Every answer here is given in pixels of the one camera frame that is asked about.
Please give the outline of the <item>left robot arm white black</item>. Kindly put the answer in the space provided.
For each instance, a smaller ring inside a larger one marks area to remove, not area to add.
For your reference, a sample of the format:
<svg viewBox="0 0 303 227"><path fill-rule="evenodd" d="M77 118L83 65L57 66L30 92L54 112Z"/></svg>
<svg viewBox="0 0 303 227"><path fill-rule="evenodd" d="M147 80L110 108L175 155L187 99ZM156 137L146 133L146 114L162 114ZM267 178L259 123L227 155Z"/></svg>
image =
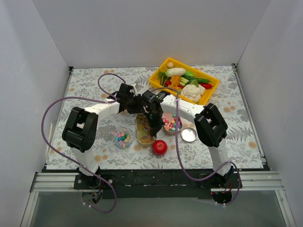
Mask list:
<svg viewBox="0 0 303 227"><path fill-rule="evenodd" d="M86 108L74 107L62 133L62 139L72 149L80 163L79 174L90 188L100 186L100 168L95 161L92 146L95 142L98 123L103 119L127 110L130 114L143 111L142 95L135 87L121 84L118 91L110 94L100 103Z"/></svg>

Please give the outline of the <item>pink tray colourful candies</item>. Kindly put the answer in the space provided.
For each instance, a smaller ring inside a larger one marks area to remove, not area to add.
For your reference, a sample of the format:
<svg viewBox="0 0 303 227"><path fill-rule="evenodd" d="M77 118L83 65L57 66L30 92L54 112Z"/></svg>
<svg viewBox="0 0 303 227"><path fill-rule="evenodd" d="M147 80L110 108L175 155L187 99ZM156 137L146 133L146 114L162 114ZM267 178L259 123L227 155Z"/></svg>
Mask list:
<svg viewBox="0 0 303 227"><path fill-rule="evenodd" d="M178 123L176 123L176 114L164 112L162 121L164 123L163 128L165 133L172 135L175 134L175 131L182 131L183 123L180 117L178 118Z"/></svg>

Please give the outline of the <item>beige tray gummy candies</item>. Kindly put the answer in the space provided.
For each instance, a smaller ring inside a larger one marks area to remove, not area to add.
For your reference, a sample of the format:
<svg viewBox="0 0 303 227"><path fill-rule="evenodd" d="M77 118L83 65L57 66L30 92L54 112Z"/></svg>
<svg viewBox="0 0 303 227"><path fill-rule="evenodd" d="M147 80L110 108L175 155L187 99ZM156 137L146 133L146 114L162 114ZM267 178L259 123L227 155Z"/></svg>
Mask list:
<svg viewBox="0 0 303 227"><path fill-rule="evenodd" d="M141 146L152 146L156 141L156 136L151 136L151 128L146 116L139 113L136 116L137 139Z"/></svg>

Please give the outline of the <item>clear glass jar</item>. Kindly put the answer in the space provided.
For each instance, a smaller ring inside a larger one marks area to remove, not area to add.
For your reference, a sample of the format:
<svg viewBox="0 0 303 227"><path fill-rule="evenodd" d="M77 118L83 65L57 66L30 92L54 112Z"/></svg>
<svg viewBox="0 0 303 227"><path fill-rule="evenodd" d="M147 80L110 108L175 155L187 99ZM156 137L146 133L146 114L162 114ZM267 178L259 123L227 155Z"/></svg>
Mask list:
<svg viewBox="0 0 303 227"><path fill-rule="evenodd" d="M120 127L114 131L113 140L118 148L129 148L132 144L131 132L125 127Z"/></svg>

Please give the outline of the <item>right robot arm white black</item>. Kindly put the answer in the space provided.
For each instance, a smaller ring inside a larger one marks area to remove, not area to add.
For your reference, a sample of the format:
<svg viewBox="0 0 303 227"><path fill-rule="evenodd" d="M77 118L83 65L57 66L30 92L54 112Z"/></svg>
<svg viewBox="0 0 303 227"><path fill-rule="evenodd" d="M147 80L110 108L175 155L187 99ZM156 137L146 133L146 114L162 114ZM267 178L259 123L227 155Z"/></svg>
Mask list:
<svg viewBox="0 0 303 227"><path fill-rule="evenodd" d="M164 112L176 114L195 124L200 141L208 147L213 163L213 172L202 178L193 178L185 170L176 143L177 157L184 174L196 182L227 187L232 181L236 166L228 158L226 141L228 125L214 104L196 105L179 100L169 92L161 91L157 94L147 90L141 95L141 106L147 117L150 132L155 136L164 125L162 115Z"/></svg>

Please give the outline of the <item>silver jar lid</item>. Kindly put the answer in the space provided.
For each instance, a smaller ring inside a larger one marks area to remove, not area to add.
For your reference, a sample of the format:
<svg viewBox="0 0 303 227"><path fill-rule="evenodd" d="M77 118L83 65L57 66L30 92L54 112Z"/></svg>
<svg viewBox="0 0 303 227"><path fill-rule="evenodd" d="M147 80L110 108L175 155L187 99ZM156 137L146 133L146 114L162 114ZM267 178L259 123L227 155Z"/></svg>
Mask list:
<svg viewBox="0 0 303 227"><path fill-rule="evenodd" d="M182 140L185 142L194 142L196 140L196 131L191 127L186 127L180 133Z"/></svg>

